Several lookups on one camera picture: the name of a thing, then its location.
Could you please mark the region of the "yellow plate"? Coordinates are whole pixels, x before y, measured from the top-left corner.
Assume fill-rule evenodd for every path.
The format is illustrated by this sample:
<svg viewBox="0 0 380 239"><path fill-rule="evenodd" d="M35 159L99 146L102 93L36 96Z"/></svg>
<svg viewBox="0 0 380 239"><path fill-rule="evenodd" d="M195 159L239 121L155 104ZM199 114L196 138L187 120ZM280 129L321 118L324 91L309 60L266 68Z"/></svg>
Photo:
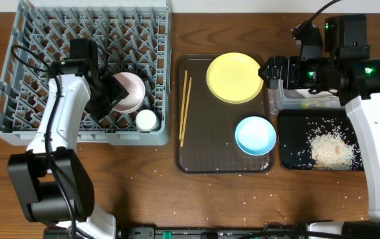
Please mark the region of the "yellow plate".
<svg viewBox="0 0 380 239"><path fill-rule="evenodd" d="M229 52L210 63L206 81L218 99L230 104L242 104L254 99L261 91L264 80L258 75L260 65L253 57Z"/></svg>

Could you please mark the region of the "light blue bowl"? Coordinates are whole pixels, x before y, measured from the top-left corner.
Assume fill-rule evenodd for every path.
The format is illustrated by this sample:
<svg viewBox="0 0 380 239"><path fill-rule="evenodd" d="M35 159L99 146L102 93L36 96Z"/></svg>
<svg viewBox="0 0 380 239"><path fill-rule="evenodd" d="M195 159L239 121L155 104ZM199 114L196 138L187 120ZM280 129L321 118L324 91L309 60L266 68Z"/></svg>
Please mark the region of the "light blue bowl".
<svg viewBox="0 0 380 239"><path fill-rule="evenodd" d="M240 150L247 155L266 155L276 144L276 130L267 119L250 116L237 124L235 141Z"/></svg>

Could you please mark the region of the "right wooden chopstick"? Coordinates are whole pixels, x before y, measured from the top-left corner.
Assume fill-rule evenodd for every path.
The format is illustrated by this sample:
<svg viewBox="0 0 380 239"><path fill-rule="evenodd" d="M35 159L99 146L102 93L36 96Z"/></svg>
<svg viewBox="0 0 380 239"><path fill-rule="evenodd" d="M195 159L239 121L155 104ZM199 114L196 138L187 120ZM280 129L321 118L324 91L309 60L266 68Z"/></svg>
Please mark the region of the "right wooden chopstick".
<svg viewBox="0 0 380 239"><path fill-rule="evenodd" d="M183 118L183 129L181 132L181 139L180 139L180 147L183 147L184 141L185 141L185 131L186 131L186 125L187 125L187 115L189 111L189 100L191 95L191 85L192 85L192 77L190 77L189 85L188 85L188 91L187 91L187 98L185 102L185 112L184 112L184 118Z"/></svg>

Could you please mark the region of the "grey dish rack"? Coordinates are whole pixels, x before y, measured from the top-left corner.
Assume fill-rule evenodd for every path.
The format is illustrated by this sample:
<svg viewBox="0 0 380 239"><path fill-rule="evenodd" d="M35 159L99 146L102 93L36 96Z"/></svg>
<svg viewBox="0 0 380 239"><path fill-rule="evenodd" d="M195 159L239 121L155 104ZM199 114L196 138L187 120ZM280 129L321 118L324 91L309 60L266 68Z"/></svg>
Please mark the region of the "grey dish rack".
<svg viewBox="0 0 380 239"><path fill-rule="evenodd" d="M20 1L0 77L0 138L28 145L37 132L48 99L43 64L69 55L70 41L89 38L98 43L99 65L108 73L130 72L145 86L142 109L160 121L156 131L140 132L136 113L112 111L95 120L82 116L78 141L111 145L164 145L169 139L170 32L168 1L66 3L39 6Z"/></svg>

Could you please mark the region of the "green snack wrapper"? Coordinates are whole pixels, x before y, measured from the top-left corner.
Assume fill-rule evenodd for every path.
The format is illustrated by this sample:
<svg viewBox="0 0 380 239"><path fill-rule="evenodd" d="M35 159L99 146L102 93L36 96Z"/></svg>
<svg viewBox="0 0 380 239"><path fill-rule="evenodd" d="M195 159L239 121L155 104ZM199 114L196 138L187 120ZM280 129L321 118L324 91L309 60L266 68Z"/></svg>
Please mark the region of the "green snack wrapper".
<svg viewBox="0 0 380 239"><path fill-rule="evenodd" d="M329 108L328 101L319 101L319 100L304 100L301 103L302 109L311 109L311 108Z"/></svg>

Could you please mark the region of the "pale green cup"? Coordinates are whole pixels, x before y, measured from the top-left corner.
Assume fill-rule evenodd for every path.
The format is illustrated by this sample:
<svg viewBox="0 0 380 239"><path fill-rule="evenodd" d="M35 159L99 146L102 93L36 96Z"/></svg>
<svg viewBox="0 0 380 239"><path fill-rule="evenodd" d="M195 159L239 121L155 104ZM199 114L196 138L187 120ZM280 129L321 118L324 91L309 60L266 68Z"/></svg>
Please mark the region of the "pale green cup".
<svg viewBox="0 0 380 239"><path fill-rule="evenodd" d="M159 119L151 110L142 110L136 116L136 127L139 131L157 131L160 126Z"/></svg>

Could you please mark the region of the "dark brown serving tray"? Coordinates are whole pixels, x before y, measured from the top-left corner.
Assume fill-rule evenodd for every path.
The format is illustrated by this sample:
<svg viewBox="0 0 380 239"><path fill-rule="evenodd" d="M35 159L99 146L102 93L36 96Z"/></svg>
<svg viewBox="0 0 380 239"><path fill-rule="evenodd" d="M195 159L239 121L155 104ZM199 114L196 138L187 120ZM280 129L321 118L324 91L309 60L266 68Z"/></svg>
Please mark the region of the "dark brown serving tray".
<svg viewBox="0 0 380 239"><path fill-rule="evenodd" d="M262 156L247 155L235 141L235 128L244 118L260 116L270 121L268 90L262 88L251 101L243 104L226 103L215 97L208 88L206 73L218 54L186 54L176 64L177 115L181 101L185 70L192 77L189 113L185 141L175 143L176 163L185 173L265 173L275 163L272 150Z"/></svg>

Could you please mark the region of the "clear plastic bin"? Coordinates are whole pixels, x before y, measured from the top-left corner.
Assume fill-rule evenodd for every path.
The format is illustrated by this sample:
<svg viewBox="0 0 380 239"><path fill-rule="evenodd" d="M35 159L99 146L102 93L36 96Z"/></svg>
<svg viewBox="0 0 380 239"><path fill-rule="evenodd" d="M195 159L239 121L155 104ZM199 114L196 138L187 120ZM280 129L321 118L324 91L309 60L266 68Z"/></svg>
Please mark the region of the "clear plastic bin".
<svg viewBox="0 0 380 239"><path fill-rule="evenodd" d="M304 110L301 108L301 103L304 100L328 101L329 108L341 108L339 98L329 92L310 94L308 90L287 90L283 88L282 80L278 83L278 89L268 89L268 98L270 102L270 112L275 115L281 110Z"/></svg>

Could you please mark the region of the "white bowl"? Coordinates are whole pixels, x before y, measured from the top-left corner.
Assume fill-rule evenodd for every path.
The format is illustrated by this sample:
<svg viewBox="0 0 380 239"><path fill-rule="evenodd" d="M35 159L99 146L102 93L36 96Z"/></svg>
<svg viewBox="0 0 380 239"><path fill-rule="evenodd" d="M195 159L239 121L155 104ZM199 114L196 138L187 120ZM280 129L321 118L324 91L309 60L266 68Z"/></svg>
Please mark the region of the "white bowl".
<svg viewBox="0 0 380 239"><path fill-rule="evenodd" d="M114 78L125 88L128 95L120 100L113 110L128 114L140 108L145 98L145 85L143 80L136 74L121 72L114 75Z"/></svg>

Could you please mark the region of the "left wooden chopstick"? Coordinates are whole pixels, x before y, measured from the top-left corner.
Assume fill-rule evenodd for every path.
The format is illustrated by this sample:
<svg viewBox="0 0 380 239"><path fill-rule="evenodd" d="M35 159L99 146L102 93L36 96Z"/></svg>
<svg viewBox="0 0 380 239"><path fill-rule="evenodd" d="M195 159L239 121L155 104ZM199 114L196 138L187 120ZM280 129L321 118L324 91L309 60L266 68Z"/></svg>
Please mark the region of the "left wooden chopstick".
<svg viewBox="0 0 380 239"><path fill-rule="evenodd" d="M184 119L184 110L185 110L185 97L186 97L186 91L187 91L187 75L188 75L188 71L185 70L184 82L183 82L183 95L182 95L182 101L181 101L181 117L180 117L180 127L179 127L179 140L181 140L182 129L183 129L183 119Z"/></svg>

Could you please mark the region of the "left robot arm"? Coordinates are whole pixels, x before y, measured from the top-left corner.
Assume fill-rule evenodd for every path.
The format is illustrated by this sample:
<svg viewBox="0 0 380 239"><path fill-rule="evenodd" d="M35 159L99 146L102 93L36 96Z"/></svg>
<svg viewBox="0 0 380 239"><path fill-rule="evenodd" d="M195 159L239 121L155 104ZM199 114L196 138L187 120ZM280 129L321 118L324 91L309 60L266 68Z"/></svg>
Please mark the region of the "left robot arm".
<svg viewBox="0 0 380 239"><path fill-rule="evenodd" d="M98 67L90 39L72 39L69 57L42 71L49 86L43 118L25 153L8 162L21 210L29 222L46 225L46 238L115 238L116 218L96 205L76 146L83 113L100 120L129 93Z"/></svg>

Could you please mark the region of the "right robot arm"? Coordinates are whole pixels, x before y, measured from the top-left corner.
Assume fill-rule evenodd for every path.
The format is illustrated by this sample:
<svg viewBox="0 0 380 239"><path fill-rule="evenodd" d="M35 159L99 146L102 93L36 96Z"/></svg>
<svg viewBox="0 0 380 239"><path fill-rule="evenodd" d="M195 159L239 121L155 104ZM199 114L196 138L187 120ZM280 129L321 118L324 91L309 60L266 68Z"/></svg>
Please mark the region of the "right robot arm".
<svg viewBox="0 0 380 239"><path fill-rule="evenodd" d="M314 222L305 238L380 238L380 58L334 57L301 60L293 56L269 58L259 76L271 90L279 82L292 88L336 90L358 140L368 187L368 221Z"/></svg>

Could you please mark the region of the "wooden chopstick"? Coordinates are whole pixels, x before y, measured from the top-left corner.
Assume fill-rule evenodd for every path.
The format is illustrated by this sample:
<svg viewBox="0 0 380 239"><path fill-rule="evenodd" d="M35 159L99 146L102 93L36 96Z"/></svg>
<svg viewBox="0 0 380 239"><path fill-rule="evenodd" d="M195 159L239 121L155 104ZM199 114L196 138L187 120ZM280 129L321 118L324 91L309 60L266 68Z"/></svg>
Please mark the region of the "wooden chopstick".
<svg viewBox="0 0 380 239"><path fill-rule="evenodd" d="M186 131L186 125L187 125L187 115L189 111L189 100L191 95L191 85L192 85L192 77L190 77L189 85L188 85L188 91L187 91L187 98L185 102L185 112L184 112L184 118L183 118L183 129L181 132L181 139L180 139L180 147L183 147L184 141L185 141L185 131Z"/></svg>
<svg viewBox="0 0 380 239"><path fill-rule="evenodd" d="M183 95L182 95L182 101L181 101L181 117L180 117L180 127L179 127L179 140L181 140L182 129L183 129L183 119L184 119L184 110L185 110L185 97L186 97L186 91L187 91L187 75L188 75L188 71L185 70L184 82L183 82Z"/></svg>

